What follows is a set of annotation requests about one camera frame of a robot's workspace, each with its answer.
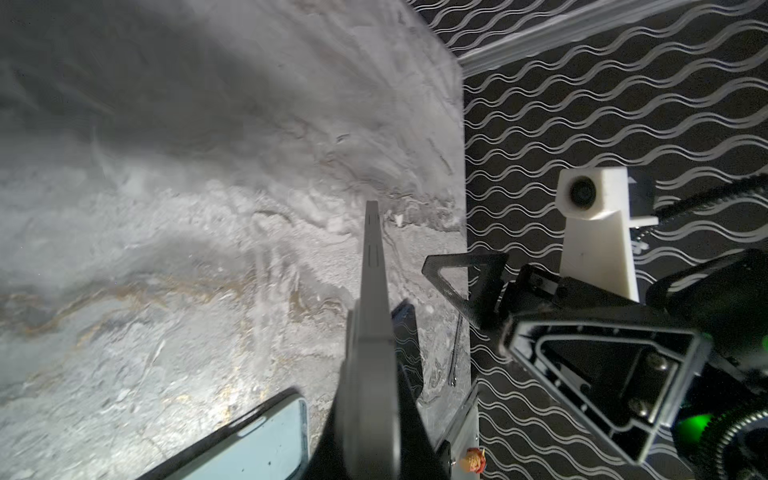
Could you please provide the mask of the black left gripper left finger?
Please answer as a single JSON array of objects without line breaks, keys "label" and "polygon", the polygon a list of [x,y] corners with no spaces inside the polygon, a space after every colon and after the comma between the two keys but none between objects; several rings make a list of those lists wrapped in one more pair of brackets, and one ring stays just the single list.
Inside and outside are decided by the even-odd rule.
[{"label": "black left gripper left finger", "polygon": [[358,479],[360,473],[360,405],[351,390],[340,383],[319,443],[303,479]]}]

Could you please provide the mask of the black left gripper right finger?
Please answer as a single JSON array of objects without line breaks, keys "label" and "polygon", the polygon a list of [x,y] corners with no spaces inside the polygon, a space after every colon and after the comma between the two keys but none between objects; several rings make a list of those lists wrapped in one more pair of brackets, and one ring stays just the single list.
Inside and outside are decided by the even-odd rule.
[{"label": "black left gripper right finger", "polygon": [[415,307],[403,300],[391,312],[398,362],[400,401],[400,479],[448,479],[424,427],[417,400],[423,390],[423,369]]}]

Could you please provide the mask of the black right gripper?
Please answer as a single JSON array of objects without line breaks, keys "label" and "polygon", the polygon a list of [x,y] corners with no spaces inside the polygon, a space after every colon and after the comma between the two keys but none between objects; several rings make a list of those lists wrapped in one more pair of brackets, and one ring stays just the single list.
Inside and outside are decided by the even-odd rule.
[{"label": "black right gripper", "polygon": [[[436,254],[421,273],[475,328],[501,322],[508,254]],[[442,271],[466,269],[462,296]],[[499,349],[626,462],[645,461],[672,425],[712,351],[707,334],[667,313],[582,281],[526,266],[501,300]]]}]

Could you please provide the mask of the silver-edged black smartphone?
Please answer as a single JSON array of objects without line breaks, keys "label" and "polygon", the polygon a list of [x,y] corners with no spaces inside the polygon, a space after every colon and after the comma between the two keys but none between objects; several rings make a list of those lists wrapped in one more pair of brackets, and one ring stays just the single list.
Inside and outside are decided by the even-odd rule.
[{"label": "silver-edged black smartphone", "polygon": [[400,408],[379,205],[365,209],[360,295],[347,323],[335,433],[347,476],[396,479]]}]

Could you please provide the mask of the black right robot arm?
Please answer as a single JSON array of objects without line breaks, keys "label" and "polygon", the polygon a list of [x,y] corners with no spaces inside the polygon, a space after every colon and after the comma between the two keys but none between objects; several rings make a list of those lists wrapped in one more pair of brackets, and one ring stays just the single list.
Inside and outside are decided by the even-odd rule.
[{"label": "black right robot arm", "polygon": [[633,254],[655,227],[766,190],[765,175],[655,208],[623,167],[565,170],[557,273],[512,282],[499,251],[429,256],[424,276],[586,429],[630,464],[669,428],[699,479],[767,475],[767,255],[727,254],[640,292]]}]

